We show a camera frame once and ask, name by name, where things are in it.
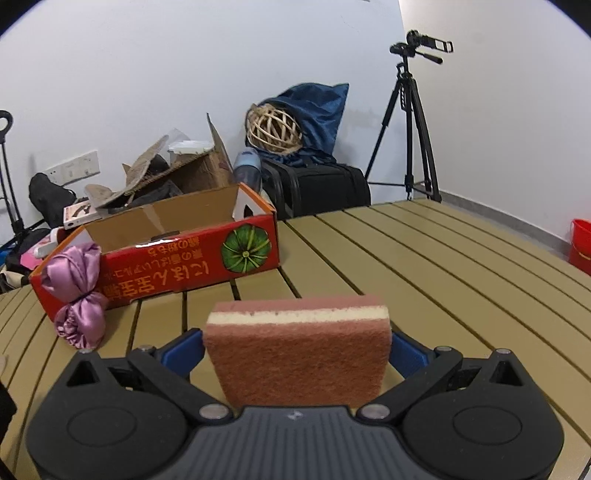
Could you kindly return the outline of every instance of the wooden table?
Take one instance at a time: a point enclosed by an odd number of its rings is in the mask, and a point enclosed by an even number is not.
[[[434,202],[352,209],[279,225],[281,267],[107,312],[99,352],[124,356],[202,327],[222,300],[378,294],[392,321],[465,356],[512,349],[556,409],[564,448],[551,478],[576,480],[591,456],[591,277],[527,241]],[[0,296],[1,380],[18,405],[0,455],[19,480],[38,475],[23,432],[74,349],[56,341],[30,287]],[[191,381],[222,391],[206,357]],[[392,369],[384,388],[400,381]]]

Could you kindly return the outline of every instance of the black suitcase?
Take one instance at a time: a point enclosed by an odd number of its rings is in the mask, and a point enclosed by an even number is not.
[[[263,188],[277,208],[279,220],[370,205],[363,172],[342,164],[308,163],[294,168],[262,161]]]

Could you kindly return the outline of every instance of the pink fabric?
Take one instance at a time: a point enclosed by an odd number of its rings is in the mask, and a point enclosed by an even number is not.
[[[57,334],[76,348],[96,348],[105,334],[108,299],[93,291],[100,271],[100,247],[94,243],[66,248],[49,260],[41,284],[66,302],[56,314]]]

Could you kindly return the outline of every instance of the electrical outlet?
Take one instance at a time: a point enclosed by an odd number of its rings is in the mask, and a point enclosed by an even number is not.
[[[100,173],[99,155],[96,150],[68,160],[44,171],[53,183],[65,185]]]
[[[60,167],[52,167],[52,168],[44,171],[43,173],[49,177],[49,180],[52,183],[55,183],[57,185],[64,184],[64,179],[61,176],[61,168]]]

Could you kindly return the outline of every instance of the red bucket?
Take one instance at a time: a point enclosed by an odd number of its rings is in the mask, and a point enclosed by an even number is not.
[[[569,263],[591,275],[591,222],[588,220],[573,220]]]

